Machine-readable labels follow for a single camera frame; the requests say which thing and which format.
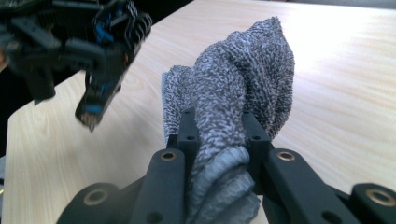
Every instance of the screw hole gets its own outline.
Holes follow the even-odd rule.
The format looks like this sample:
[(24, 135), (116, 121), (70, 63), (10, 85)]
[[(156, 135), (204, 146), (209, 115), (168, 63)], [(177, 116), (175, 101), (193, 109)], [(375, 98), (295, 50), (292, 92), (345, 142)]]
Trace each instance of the screw hole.
[(152, 212), (146, 216), (146, 221), (149, 224), (160, 223), (162, 220), (163, 220), (163, 215), (158, 212)]
[(387, 207), (396, 206), (396, 199), (381, 189), (367, 189), (366, 195), (375, 203)]
[(176, 158), (176, 154), (174, 152), (164, 152), (161, 155), (161, 160), (163, 161), (172, 161)]
[(108, 197), (108, 192), (105, 189), (94, 189), (89, 192), (85, 198), (84, 203), (92, 206), (104, 202)]
[(276, 154), (282, 161), (294, 161), (296, 157), (286, 151), (281, 151)]
[(341, 224), (342, 223), (341, 218), (332, 212), (328, 212), (328, 211), (323, 212), (322, 217), (330, 224)]

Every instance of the black plastic part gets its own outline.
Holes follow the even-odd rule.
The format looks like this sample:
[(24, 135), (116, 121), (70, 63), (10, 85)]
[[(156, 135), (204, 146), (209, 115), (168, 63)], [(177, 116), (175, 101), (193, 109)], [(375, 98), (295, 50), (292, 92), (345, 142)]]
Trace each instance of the black plastic part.
[(355, 185), (350, 209), (363, 224), (395, 224), (396, 193), (376, 184)]
[(262, 169), (262, 186), (262, 208), (268, 222), (271, 224), (290, 224), (289, 213), (266, 169)]
[(31, 71), (31, 74), (24, 76), (24, 78), (36, 105), (55, 96), (53, 75), (49, 69), (36, 69)]
[(58, 224), (117, 223), (112, 218), (118, 209), (119, 190), (112, 184), (98, 183), (80, 191), (67, 205)]
[(67, 8), (67, 9), (86, 9), (92, 11), (98, 11), (103, 8), (102, 5), (91, 4), (87, 2), (79, 1), (62, 1), (52, 0), (52, 4), (56, 7)]
[(112, 220), (115, 221), (114, 224), (125, 224), (129, 222), (134, 211), (134, 204), (144, 181), (145, 177), (143, 176), (120, 191), (117, 209), (112, 214), (114, 217)]
[(350, 195), (349, 194), (347, 194), (347, 193), (345, 193), (345, 192), (343, 192), (343, 191), (341, 191), (341, 190), (339, 190), (339, 189), (336, 189), (336, 188), (334, 188), (334, 187), (332, 187), (332, 186), (329, 186), (329, 188), (330, 189), (332, 189), (332, 192), (335, 194), (335, 196), (337, 196), (337, 198), (339, 199), (339, 200), (341, 200), (341, 202), (347, 207), (347, 208), (349, 208), (349, 210), (350, 210)]
[(184, 223), (184, 160), (172, 148), (153, 155), (130, 224)]
[(244, 112), (242, 123), (245, 129), (247, 151), (250, 156), (247, 170), (255, 182), (253, 192), (257, 195), (263, 195), (262, 162), (267, 160), (269, 151), (274, 147), (271, 145), (268, 133), (265, 132), (252, 113)]
[(6, 20), (15, 16), (25, 16), (43, 7), (47, 7), (49, 4), (50, 0), (35, 0), (17, 7), (3, 7), (0, 8), (0, 20)]
[(169, 134), (166, 148), (177, 148), (177, 134)]
[(13, 19), (11, 20), (11, 24), (46, 50), (58, 49), (61, 47), (61, 42), (51, 35), (50, 32), (42, 29), (27, 17)]
[(181, 115), (177, 136), (177, 149), (181, 150), (186, 157), (186, 176), (190, 174), (199, 146), (200, 140), (195, 123), (195, 110), (189, 108), (183, 111)]
[(359, 223), (298, 153), (272, 150), (265, 165), (291, 223)]
[(71, 61), (72, 59), (67, 57), (70, 54), (61, 55), (61, 59), (70, 64), (72, 68), (101, 71), (98, 77), (112, 76), (112, 74), (106, 74), (106, 71), (104, 71), (108, 67), (106, 64), (107, 52), (100, 45), (78, 38), (70, 38), (65, 43), (65, 50), (72, 57), (75, 57), (75, 55), (79, 56), (74, 61)]

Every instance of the knit fabric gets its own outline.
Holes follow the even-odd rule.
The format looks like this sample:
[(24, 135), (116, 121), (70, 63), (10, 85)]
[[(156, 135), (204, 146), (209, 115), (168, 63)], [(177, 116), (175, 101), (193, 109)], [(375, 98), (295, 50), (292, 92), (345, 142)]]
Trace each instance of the knit fabric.
[(163, 75), (165, 141), (181, 113), (195, 108), (200, 148), (190, 173), (186, 223), (249, 223), (260, 200), (251, 192), (242, 126), (251, 111), (273, 139), (288, 119), (294, 59), (278, 18), (256, 22), (208, 47), (192, 68)]

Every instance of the light wood surface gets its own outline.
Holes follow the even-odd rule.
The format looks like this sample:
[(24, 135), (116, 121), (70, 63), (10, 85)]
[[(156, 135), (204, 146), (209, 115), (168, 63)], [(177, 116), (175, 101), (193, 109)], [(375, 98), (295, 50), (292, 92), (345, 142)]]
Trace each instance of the light wood surface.
[[(300, 152), (323, 180), (396, 189), (396, 11), (247, 0), (195, 0), (157, 23), (102, 123), (74, 117), (84, 76), (9, 120), (4, 223), (55, 223), (83, 188), (120, 188), (164, 147), (162, 73), (191, 66), (210, 44), (278, 16), (295, 55), (293, 107), (274, 141)], [(254, 223), (265, 223), (261, 212)]]

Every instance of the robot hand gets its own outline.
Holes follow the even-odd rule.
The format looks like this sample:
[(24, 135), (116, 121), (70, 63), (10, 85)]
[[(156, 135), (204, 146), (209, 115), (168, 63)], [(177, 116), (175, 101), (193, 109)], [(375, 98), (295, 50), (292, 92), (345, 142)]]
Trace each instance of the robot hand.
[(7, 64), (24, 77), (35, 103), (55, 95), (57, 72), (85, 70), (76, 117), (92, 131), (149, 35), (149, 14), (133, 0), (5, 2), (0, 1), (0, 68)]

